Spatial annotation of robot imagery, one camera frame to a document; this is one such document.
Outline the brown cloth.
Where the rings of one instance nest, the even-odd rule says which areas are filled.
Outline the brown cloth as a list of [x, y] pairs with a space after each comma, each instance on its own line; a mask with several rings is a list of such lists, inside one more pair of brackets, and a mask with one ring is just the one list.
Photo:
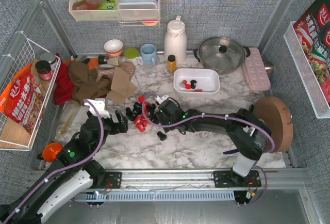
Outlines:
[[72, 61], [68, 66], [68, 75], [74, 84], [72, 98], [84, 105], [84, 99], [104, 97], [111, 90], [111, 80], [106, 76], [97, 81], [97, 70], [89, 70], [87, 64]]

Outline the white plastic storage basket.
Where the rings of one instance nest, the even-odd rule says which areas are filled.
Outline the white plastic storage basket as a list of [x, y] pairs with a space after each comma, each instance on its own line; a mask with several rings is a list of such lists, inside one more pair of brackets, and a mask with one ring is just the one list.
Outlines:
[[[185, 88], [180, 83], [186, 80]], [[191, 88], [190, 81], [196, 80], [195, 89], [202, 89], [203, 92], [194, 92]], [[216, 71], [203, 68], [180, 68], [174, 72], [173, 87], [175, 92], [181, 97], [211, 97], [220, 90], [219, 75]]]

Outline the brown cardboard piece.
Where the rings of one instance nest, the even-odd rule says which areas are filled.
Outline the brown cardboard piece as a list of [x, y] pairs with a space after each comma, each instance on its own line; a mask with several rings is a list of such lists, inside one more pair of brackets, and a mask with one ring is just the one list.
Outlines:
[[130, 81], [129, 74], [116, 67], [111, 81], [111, 90], [107, 93], [107, 97], [114, 103], [122, 105], [137, 89], [138, 87]]

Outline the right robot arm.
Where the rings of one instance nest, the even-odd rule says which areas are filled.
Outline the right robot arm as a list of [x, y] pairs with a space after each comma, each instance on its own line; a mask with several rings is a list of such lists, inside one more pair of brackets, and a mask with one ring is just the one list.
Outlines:
[[251, 111], [241, 108], [231, 114], [209, 114], [196, 109], [182, 110], [173, 99], [163, 101], [155, 112], [165, 132], [211, 132], [227, 135], [236, 146], [237, 159], [232, 166], [236, 175], [247, 177], [265, 151], [271, 130]]

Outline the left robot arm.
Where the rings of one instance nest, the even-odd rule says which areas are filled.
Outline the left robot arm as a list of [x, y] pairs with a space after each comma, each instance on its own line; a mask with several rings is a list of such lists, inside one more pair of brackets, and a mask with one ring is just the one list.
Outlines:
[[13, 203], [1, 205], [2, 223], [45, 223], [81, 191], [105, 185], [106, 170], [93, 157], [109, 135], [128, 131], [128, 119], [118, 110], [117, 121], [87, 115], [79, 132], [62, 147], [41, 178]]

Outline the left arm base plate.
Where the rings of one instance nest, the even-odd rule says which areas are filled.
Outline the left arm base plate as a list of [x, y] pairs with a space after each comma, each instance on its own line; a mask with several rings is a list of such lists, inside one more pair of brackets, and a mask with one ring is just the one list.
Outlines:
[[122, 173], [120, 171], [107, 171], [105, 178], [99, 186], [91, 186], [90, 189], [120, 189]]

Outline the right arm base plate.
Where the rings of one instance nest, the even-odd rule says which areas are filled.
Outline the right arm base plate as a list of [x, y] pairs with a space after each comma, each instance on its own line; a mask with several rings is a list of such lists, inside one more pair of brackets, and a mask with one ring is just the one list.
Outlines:
[[247, 176], [242, 177], [232, 170], [214, 171], [211, 176], [216, 188], [261, 187], [261, 180], [257, 170], [251, 170]]

